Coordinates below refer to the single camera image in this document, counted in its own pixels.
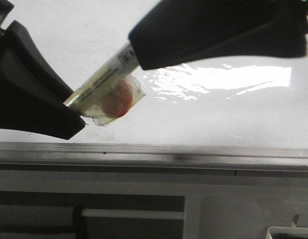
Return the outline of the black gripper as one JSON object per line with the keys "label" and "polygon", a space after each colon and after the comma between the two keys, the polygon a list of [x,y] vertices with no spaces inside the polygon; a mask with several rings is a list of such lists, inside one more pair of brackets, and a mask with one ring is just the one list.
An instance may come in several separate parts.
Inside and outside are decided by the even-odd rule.
{"label": "black gripper", "polygon": [[6,19],[7,15],[12,11],[14,8],[14,4],[12,4],[8,0],[0,0],[0,34],[2,33],[3,29],[1,28],[2,23]]}

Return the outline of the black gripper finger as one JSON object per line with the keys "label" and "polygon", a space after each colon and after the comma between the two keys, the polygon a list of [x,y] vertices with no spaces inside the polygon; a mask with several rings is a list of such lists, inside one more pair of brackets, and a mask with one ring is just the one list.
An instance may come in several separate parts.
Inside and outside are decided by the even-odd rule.
{"label": "black gripper finger", "polygon": [[227,56],[307,53],[308,0],[162,0],[130,31],[143,70]]}
{"label": "black gripper finger", "polygon": [[13,21],[0,39],[0,129],[70,139],[85,122],[64,102],[73,93]]}

